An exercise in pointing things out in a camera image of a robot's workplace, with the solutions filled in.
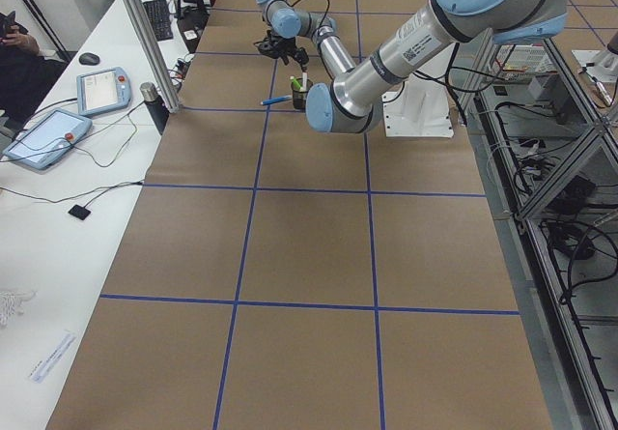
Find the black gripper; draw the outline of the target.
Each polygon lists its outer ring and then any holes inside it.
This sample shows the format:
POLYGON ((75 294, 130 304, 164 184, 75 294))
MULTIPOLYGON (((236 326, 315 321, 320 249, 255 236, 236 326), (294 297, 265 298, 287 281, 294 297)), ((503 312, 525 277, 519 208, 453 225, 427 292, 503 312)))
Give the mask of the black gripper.
POLYGON ((280 58, 284 63, 294 60, 303 72, 308 72, 309 59, 306 50, 296 45, 295 39, 283 39, 279 43, 280 58))

